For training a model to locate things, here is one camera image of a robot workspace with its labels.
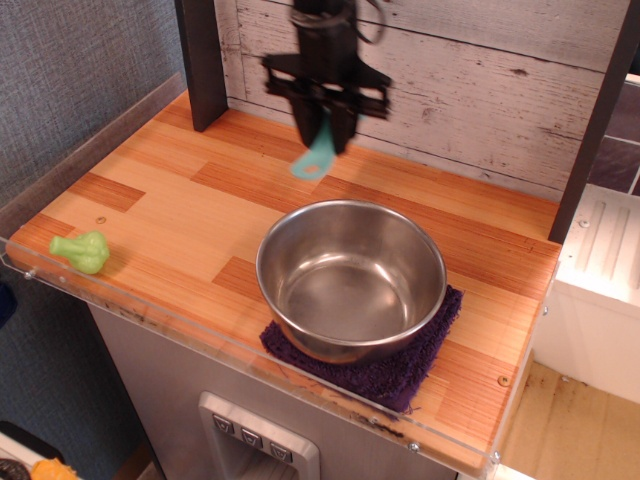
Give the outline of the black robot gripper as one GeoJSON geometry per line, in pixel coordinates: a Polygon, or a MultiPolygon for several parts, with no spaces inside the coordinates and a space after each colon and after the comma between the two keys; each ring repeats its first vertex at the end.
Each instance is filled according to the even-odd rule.
{"type": "Polygon", "coordinates": [[[360,115],[386,118],[391,79],[359,56],[355,19],[294,19],[299,50],[269,54],[267,91],[289,101],[302,143],[310,147],[325,118],[335,153],[345,152],[360,115]]]}

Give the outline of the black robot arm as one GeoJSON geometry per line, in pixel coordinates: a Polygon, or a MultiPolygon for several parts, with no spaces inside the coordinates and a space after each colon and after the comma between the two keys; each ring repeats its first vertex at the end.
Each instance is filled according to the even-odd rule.
{"type": "Polygon", "coordinates": [[[360,58],[359,43],[370,40],[358,29],[356,2],[295,1],[290,21],[298,51],[263,57],[267,92],[289,101],[305,146],[327,125],[341,154],[361,116],[387,117],[392,80],[360,58]]]}

